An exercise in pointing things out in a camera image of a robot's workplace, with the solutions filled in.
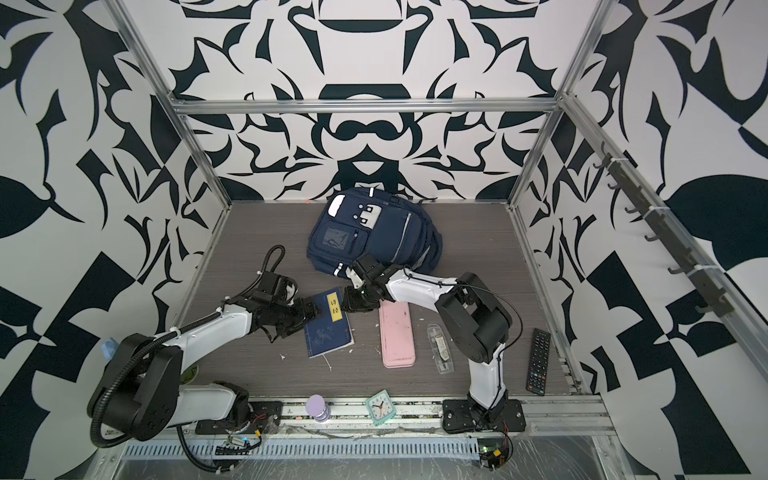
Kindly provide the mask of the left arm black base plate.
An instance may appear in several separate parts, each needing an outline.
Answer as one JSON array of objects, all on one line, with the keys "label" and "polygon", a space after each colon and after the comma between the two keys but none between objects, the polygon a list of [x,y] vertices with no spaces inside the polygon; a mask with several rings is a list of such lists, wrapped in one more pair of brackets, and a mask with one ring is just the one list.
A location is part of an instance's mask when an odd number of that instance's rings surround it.
[{"label": "left arm black base plate", "polygon": [[197,435],[253,435],[280,426],[283,403],[281,401],[250,401],[246,407],[240,402],[220,420],[202,420],[195,427]]}]

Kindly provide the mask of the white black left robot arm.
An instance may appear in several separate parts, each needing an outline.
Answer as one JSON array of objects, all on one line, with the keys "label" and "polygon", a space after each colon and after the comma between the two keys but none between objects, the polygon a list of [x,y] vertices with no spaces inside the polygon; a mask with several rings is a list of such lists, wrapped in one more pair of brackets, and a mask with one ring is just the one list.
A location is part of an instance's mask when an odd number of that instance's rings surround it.
[{"label": "white black left robot arm", "polygon": [[257,331],[271,339],[301,331],[321,311],[297,295],[296,282],[264,271],[225,297],[210,314],[155,336],[120,342],[87,405],[89,435],[98,448],[145,441],[168,427],[222,422],[239,431],[251,422],[247,390],[228,383],[184,385],[183,373],[203,357]]}]

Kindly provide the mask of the blue book yellow label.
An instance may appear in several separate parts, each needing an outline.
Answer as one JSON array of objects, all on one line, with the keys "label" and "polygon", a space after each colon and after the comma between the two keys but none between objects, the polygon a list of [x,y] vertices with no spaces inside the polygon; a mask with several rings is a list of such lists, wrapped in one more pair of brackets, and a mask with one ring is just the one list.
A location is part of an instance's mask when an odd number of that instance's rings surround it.
[{"label": "blue book yellow label", "polygon": [[312,297],[316,315],[304,326],[309,358],[323,356],[354,344],[348,316],[342,310],[342,300],[343,292],[339,287]]}]

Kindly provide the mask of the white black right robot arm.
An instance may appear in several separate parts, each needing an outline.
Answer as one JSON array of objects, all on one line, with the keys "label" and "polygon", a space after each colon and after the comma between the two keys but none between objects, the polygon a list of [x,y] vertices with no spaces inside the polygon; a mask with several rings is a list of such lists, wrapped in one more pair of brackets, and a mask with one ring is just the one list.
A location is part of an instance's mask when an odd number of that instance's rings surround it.
[{"label": "white black right robot arm", "polygon": [[500,299],[471,272],[455,278],[419,274],[384,264],[366,254],[345,269],[347,312],[372,310],[383,301],[402,302],[436,312],[470,367],[470,405],[491,420],[507,399],[503,355],[513,319]]}]

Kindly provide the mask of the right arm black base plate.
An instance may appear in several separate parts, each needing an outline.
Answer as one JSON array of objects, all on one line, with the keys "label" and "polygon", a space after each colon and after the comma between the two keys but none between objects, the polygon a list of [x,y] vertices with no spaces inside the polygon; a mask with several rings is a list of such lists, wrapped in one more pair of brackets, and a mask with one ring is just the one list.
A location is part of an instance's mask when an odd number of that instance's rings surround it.
[{"label": "right arm black base plate", "polygon": [[448,434],[485,431],[519,433],[526,427],[519,400],[503,398],[491,410],[471,399],[447,399],[442,402],[442,429]]}]

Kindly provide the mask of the navy blue school backpack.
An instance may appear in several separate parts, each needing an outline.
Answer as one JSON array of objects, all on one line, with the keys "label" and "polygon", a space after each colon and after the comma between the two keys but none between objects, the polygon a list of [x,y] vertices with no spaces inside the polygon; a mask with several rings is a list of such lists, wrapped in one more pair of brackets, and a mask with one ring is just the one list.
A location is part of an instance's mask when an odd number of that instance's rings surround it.
[{"label": "navy blue school backpack", "polygon": [[316,270],[339,278],[346,278],[346,269],[365,254],[429,274],[442,253],[442,235],[421,205],[373,187],[332,195],[307,248]]}]

